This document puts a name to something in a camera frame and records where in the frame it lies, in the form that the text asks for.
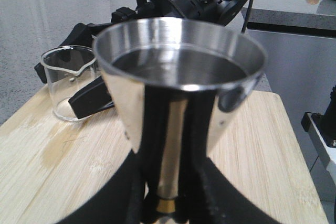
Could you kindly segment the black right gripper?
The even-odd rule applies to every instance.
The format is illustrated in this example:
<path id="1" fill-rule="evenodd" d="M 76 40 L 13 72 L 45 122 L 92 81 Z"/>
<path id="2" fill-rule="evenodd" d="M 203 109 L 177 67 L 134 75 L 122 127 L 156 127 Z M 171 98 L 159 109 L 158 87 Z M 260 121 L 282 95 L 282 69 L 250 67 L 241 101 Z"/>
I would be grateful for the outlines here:
<path id="1" fill-rule="evenodd" d="M 178 17 L 226 26 L 247 0 L 136 0 L 136 9 L 121 7 L 112 13 L 113 23 L 132 19 Z"/>

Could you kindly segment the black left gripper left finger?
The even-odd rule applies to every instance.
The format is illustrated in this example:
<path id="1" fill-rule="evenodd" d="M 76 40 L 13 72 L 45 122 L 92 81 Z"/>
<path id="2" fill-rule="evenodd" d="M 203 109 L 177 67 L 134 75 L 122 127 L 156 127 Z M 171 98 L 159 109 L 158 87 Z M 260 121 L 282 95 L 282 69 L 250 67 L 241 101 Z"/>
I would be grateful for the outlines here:
<path id="1" fill-rule="evenodd" d="M 108 182 L 59 223 L 140 223 L 145 181 L 129 153 Z"/>

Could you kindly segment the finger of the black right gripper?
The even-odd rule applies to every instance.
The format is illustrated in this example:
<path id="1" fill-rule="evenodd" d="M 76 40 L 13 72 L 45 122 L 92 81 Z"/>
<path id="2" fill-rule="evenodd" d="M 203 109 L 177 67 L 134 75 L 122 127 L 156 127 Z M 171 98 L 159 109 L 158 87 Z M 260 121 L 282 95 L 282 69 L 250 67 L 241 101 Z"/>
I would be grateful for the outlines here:
<path id="1" fill-rule="evenodd" d="M 103 24 L 83 24 L 78 23 L 74 26 L 67 38 L 59 45 L 59 47 L 92 47 L 93 36 L 96 36 L 99 32 L 105 28 L 112 26 L 113 23 L 103 23 Z M 68 62 L 70 60 L 69 56 L 62 56 L 62 60 Z M 45 74 L 45 68 L 41 63 L 34 66 L 34 69 L 39 76 L 42 83 L 47 83 L 47 78 Z"/>
<path id="2" fill-rule="evenodd" d="M 78 119 L 114 107 L 114 102 L 102 78 L 97 78 L 81 88 L 68 102 Z"/>

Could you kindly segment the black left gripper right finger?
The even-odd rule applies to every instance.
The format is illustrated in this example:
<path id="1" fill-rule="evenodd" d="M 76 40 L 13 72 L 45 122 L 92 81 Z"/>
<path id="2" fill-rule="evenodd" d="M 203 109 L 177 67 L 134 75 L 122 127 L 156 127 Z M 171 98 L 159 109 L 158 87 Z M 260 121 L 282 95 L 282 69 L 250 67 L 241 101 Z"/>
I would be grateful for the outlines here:
<path id="1" fill-rule="evenodd" d="M 278 223 L 242 195 L 206 158 L 183 166 L 185 214 L 189 223 Z"/>

